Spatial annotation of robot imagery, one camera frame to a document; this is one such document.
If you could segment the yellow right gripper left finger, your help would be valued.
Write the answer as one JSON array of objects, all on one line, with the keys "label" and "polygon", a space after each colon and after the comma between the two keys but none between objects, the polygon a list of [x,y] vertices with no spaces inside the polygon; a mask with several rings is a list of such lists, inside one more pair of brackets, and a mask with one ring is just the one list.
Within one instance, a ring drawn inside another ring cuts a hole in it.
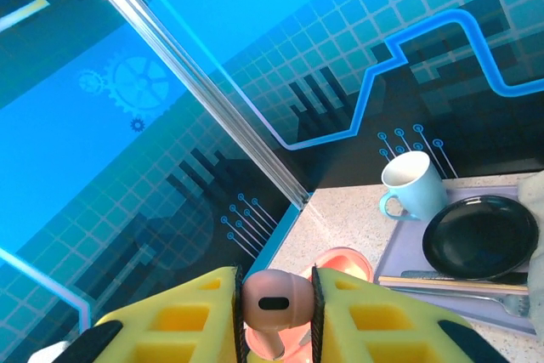
[{"label": "yellow right gripper left finger", "polygon": [[221,267],[111,311],[53,363],[247,363],[241,283]]}]

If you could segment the black round plate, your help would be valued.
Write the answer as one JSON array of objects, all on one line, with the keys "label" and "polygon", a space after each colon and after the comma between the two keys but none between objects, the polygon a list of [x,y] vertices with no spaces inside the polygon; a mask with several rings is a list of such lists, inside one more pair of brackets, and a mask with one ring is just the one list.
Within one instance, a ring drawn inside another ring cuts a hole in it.
[{"label": "black round plate", "polygon": [[521,203],[504,196],[472,196],[438,212],[422,236],[422,251],[440,274],[468,281],[494,280],[525,264],[539,226]]}]

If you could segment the silver metal fork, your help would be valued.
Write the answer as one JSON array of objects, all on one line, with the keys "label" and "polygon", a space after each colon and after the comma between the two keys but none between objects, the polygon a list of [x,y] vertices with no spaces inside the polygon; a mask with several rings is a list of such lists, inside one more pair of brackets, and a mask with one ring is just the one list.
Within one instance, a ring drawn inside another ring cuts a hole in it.
[{"label": "silver metal fork", "polygon": [[491,301],[491,302],[500,304],[504,308],[505,312],[509,315],[519,317],[519,318],[528,318],[530,316],[530,299],[528,295],[483,294],[478,292],[401,287],[401,286],[390,286],[389,289],[397,291],[397,292],[414,293],[414,294],[429,295],[429,296],[450,297],[450,298],[470,298],[470,299]]}]

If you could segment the light blue mug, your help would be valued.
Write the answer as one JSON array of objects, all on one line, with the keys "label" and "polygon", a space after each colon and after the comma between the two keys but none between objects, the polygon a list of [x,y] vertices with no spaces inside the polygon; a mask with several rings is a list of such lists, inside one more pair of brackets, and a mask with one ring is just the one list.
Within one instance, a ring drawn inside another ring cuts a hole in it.
[{"label": "light blue mug", "polygon": [[[382,170],[381,181],[388,191],[381,198],[379,208],[392,220],[429,222],[448,205],[442,178],[424,151],[413,150],[396,156]],[[388,211],[391,199],[402,206],[405,215]]]}]

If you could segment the lavender plastic tray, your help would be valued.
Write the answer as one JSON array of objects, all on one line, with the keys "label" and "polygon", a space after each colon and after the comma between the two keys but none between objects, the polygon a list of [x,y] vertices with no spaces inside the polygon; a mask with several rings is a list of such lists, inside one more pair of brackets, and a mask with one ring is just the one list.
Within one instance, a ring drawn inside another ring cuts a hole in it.
[{"label": "lavender plastic tray", "polygon": [[[470,196],[486,194],[505,196],[516,200],[518,198],[518,188],[515,185],[479,186],[448,191],[448,196],[452,202]],[[399,277],[406,270],[431,271],[433,269],[428,264],[422,251],[422,237],[426,227],[427,225],[420,221],[399,221],[396,224],[389,243],[375,269],[375,283],[386,286],[388,283],[383,280],[385,277]],[[508,314],[496,302],[425,294],[416,294],[414,297],[448,309],[470,321],[501,327],[532,337],[536,334],[529,319]]]}]

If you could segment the pink wireless earbud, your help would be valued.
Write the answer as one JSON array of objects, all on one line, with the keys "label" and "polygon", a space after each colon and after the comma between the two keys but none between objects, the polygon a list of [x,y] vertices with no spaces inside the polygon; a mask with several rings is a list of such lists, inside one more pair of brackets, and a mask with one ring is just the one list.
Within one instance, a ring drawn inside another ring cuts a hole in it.
[{"label": "pink wireless earbud", "polygon": [[304,326],[314,315],[312,282],[279,269],[264,269],[250,275],[241,288],[245,323],[263,348],[266,360],[280,360],[285,345],[280,332]]}]

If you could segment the pale wooden chopstick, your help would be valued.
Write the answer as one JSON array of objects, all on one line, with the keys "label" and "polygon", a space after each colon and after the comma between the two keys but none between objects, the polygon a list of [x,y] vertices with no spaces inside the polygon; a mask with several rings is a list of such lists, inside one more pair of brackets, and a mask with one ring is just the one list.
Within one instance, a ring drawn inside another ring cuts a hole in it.
[{"label": "pale wooden chopstick", "polygon": [[527,295],[529,293],[529,290],[513,290],[513,289],[501,289],[497,288],[495,286],[491,287],[485,287],[485,288],[473,288],[473,287],[466,287],[466,286],[443,286],[443,285],[407,285],[407,284],[392,284],[392,283],[384,283],[380,284],[382,286],[399,286],[399,287],[408,287],[408,288],[427,288],[427,289],[441,289],[441,290],[460,290],[460,291],[470,291],[470,292],[490,292],[490,293],[512,293],[512,294],[524,294]]},{"label": "pale wooden chopstick", "polygon": [[514,284],[504,284],[488,281],[464,281],[464,280],[454,280],[454,279],[419,279],[419,278],[405,278],[405,277],[393,277],[382,275],[376,278],[376,282],[380,284],[392,283],[392,284],[407,284],[407,285],[443,285],[443,286],[466,286],[473,288],[485,288],[495,286],[501,289],[513,289],[513,290],[527,290],[526,285],[514,285]]}]

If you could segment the aluminium frame post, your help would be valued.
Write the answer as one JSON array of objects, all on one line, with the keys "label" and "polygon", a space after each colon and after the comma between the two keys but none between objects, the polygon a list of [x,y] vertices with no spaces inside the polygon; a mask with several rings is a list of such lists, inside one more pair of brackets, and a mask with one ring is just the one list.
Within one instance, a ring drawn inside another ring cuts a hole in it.
[{"label": "aluminium frame post", "polygon": [[145,1],[109,0],[109,2],[287,200],[297,209],[303,209],[310,198],[308,191],[205,71],[182,48]]}]

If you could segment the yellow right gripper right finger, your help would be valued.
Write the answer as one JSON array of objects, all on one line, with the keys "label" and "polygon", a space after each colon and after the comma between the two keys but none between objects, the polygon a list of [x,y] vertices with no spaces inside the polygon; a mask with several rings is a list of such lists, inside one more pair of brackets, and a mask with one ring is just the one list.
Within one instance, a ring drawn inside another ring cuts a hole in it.
[{"label": "yellow right gripper right finger", "polygon": [[506,363],[447,309],[335,269],[311,281],[312,363]]}]

